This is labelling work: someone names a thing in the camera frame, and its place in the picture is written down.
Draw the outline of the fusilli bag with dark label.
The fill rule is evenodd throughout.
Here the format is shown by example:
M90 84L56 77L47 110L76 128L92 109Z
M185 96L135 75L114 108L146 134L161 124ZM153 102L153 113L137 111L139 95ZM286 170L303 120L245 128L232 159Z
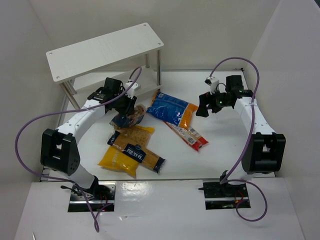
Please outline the fusilli bag with dark label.
M109 124L116 130L127 129L139 124L145 116L146 107L142 104L134 107L134 113L131 115L121 115L118 113Z

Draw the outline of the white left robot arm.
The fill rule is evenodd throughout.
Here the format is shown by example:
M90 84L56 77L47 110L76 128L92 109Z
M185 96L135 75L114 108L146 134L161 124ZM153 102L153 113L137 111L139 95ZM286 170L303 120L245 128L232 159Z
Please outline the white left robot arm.
M66 123L57 129L46 129L42 134L40 162L43 166L59 172L75 186L80 193L97 198L108 195L110 189L100 185L96 176L81 165L78 143L89 128L109 110L116 110L121 117L135 112L136 91L140 85L129 80L123 83L106 78L104 86L91 93L81 108Z

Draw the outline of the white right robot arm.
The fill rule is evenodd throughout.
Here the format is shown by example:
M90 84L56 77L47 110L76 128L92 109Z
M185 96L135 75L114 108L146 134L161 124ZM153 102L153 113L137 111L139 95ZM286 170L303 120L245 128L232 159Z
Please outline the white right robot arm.
M226 77L222 83L209 76L205 83L210 91L199 96L198 117L208 117L223 108L232 108L239 115L248 137L235 165L222 173L222 185L240 185L259 175L268 175L281 169L286 138L270 127L255 98L255 92L244 88L240 75Z

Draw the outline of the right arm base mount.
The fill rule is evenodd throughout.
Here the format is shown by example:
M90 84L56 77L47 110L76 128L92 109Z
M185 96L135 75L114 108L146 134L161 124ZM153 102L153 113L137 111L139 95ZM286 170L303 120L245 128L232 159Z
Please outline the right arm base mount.
M232 185L220 184L218 181L205 180L202 187L198 188L204 194L206 210L227 210L250 208L249 194L246 184Z

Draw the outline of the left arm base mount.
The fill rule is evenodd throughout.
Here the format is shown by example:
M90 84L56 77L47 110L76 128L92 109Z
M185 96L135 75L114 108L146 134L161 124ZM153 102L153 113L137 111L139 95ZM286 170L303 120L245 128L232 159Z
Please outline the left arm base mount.
M97 196L86 194L88 202L93 212L98 212L105 205L107 205L102 211L113 212L115 210L115 195L116 195L116 182L115 181L100 181L100 185L107 188L106 193L99 193ZM84 196L78 190L76 186L72 186L68 210L69 213L83 213L89 212L89 208L85 201Z

